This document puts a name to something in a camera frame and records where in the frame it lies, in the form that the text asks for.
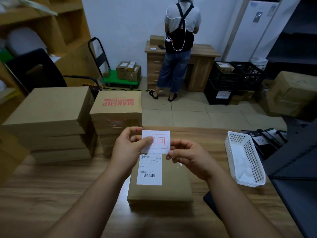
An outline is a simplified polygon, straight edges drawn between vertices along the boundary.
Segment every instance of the black shoe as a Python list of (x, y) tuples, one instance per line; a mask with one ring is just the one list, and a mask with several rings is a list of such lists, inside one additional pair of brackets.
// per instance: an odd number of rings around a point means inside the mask
[(176, 98), (177, 98), (177, 94), (174, 94), (173, 99), (171, 100), (170, 98), (168, 98), (168, 100), (169, 100), (170, 102), (173, 102)]
[(150, 94), (150, 96), (152, 96), (152, 98), (153, 99), (158, 99), (159, 97), (158, 96), (154, 96), (154, 91), (153, 90), (151, 90), (150, 92), (149, 92), (149, 94)]

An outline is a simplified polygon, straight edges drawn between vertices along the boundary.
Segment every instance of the green object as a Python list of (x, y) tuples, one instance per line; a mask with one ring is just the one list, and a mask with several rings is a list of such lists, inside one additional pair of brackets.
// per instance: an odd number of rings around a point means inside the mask
[(0, 50), (0, 60), (3, 63), (6, 63), (7, 61), (13, 59), (13, 56), (11, 55), (11, 53), (7, 50), (7, 49), (1, 49)]
[(110, 77), (108, 77), (108, 78), (103, 77), (103, 79), (101, 81), (106, 82), (106, 83), (125, 84), (125, 85), (136, 86), (140, 83), (141, 77), (139, 78), (139, 80), (137, 82), (132, 82), (132, 81), (124, 80), (124, 79), (118, 79), (117, 71), (110, 70)]

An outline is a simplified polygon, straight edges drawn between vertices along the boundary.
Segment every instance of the person standing at desk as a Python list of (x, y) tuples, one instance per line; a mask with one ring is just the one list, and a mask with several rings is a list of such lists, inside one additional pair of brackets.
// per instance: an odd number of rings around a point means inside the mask
[(183, 77), (191, 57), (194, 34), (199, 31), (201, 14), (198, 7), (193, 6), (194, 0), (178, 0), (171, 5), (165, 16), (166, 53), (155, 91), (150, 91), (154, 99), (158, 99), (161, 88), (171, 88), (168, 100), (177, 98), (183, 84)]

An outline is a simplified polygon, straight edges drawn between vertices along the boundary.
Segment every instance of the white plastic basket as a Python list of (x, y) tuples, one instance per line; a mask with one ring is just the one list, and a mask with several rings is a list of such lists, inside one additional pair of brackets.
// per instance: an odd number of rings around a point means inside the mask
[(250, 135), (228, 132), (225, 141), (231, 176), (240, 185), (265, 185), (265, 172)]

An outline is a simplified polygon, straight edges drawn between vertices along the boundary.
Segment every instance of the forearm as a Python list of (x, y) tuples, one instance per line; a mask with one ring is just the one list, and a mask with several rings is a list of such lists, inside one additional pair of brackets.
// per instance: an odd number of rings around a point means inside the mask
[(231, 238), (283, 237), (222, 168), (207, 183)]
[(124, 174), (108, 166), (46, 237), (100, 237), (124, 181)]

